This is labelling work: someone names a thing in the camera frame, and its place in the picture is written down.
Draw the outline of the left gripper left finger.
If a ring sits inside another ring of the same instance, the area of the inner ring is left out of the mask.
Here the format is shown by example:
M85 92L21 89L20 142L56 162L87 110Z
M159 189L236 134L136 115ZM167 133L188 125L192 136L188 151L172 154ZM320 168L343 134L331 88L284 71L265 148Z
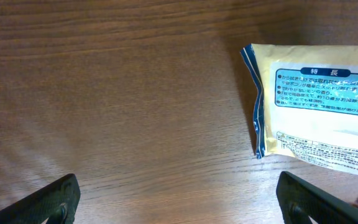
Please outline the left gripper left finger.
M75 174L67 174L0 211L0 224L73 224L80 201Z

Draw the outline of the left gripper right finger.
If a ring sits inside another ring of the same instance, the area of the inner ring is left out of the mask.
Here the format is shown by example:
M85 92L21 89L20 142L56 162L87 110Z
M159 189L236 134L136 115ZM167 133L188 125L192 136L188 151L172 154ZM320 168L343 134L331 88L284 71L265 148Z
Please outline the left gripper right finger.
M283 171L276 195L285 224L358 224L358 209Z

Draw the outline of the yellow wet wipes pack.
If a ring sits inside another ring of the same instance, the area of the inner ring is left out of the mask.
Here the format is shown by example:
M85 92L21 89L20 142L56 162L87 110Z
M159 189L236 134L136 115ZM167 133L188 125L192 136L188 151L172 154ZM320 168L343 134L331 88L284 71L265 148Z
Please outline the yellow wet wipes pack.
M358 45L250 44L256 156L358 175Z

